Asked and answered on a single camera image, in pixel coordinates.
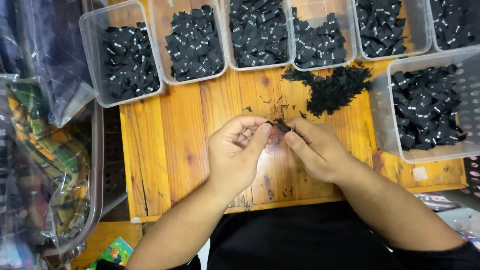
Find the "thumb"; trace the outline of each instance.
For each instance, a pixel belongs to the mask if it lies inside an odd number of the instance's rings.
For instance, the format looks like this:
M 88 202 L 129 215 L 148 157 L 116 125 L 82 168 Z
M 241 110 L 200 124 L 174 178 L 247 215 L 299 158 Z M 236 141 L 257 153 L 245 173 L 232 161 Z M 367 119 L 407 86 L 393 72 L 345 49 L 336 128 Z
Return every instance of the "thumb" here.
M 285 141 L 293 152 L 303 161 L 306 167 L 318 159 L 318 154 L 295 132 L 287 132 L 285 134 Z
M 255 134 L 253 134 L 253 137 L 250 140 L 247 148 L 242 151 L 242 154 L 260 157 L 262 151 L 267 145 L 267 141 L 270 137 L 271 132 L 272 125 L 268 123 L 264 123 L 260 127 L 258 127 L 257 131 L 255 131 Z

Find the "wooden table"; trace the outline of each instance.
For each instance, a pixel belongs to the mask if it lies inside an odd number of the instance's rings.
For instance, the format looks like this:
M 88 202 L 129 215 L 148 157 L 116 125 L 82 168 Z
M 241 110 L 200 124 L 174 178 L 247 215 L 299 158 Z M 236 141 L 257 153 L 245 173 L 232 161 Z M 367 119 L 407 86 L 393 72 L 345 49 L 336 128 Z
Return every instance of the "wooden table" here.
M 142 2 L 148 12 L 147 1 Z M 180 11 L 191 9 L 189 1 L 182 3 Z M 169 23 L 171 18 L 162 20 Z M 368 62 L 366 66 L 372 68 L 375 77 L 384 72 L 390 62 Z M 255 72 L 228 69 L 218 79 L 170 87 L 166 96 L 121 105 L 132 222 L 156 221 L 207 179 L 207 139 L 231 118 L 255 114 L 274 119 L 279 115 L 274 106 L 283 104 L 290 105 L 284 112 L 287 120 L 299 116 L 300 111 L 306 113 L 310 88 L 301 82 L 282 80 L 284 71 L 284 68 Z M 326 76 L 330 72 L 319 74 Z M 248 106 L 252 112 L 244 110 Z M 309 114 L 307 119 L 332 125 L 355 157 L 412 193 L 466 186 L 462 160 L 412 165 L 378 150 L 368 93 L 357 95 L 350 106 L 331 116 L 316 118 Z M 415 180 L 412 169 L 420 167 L 425 168 L 427 180 Z M 299 158 L 280 140 L 263 152 L 254 183 L 231 203 L 226 213 L 343 199 L 337 186 L 309 177 Z

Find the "green plaid cloth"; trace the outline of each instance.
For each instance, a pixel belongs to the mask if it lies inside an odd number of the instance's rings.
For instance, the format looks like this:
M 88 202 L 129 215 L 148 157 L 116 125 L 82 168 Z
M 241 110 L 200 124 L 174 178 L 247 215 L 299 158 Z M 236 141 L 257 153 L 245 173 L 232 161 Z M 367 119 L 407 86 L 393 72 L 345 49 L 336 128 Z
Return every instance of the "green plaid cloth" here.
M 71 236 L 83 228 L 88 212 L 90 158 L 73 136 L 79 132 L 72 124 L 58 129 L 48 123 L 48 103 L 37 84 L 7 84 L 7 95 L 17 144 L 26 149 L 54 190 L 48 204 L 56 233 Z

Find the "black shirt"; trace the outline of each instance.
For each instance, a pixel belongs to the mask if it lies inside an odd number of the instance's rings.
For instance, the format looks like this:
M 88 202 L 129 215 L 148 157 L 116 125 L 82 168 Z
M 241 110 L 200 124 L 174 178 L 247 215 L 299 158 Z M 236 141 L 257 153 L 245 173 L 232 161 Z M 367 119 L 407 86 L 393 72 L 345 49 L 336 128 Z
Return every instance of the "black shirt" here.
M 392 250 L 348 202 L 337 202 L 225 215 L 207 268 L 480 269 L 470 242 L 444 252 Z

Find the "hand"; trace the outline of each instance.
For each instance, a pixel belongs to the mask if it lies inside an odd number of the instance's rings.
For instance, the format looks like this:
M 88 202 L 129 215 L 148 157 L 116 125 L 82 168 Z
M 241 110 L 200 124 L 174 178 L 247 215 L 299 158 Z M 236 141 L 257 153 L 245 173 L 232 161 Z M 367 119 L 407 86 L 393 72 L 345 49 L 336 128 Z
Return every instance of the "hand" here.
M 343 148 L 331 126 L 312 124 L 301 117 L 287 125 L 295 132 L 286 133 L 285 141 L 311 177 L 337 184 L 355 176 L 355 168 L 361 162 Z
M 209 185 L 233 200 L 255 180 L 263 149 L 276 131 L 260 116 L 237 116 L 208 139 Z

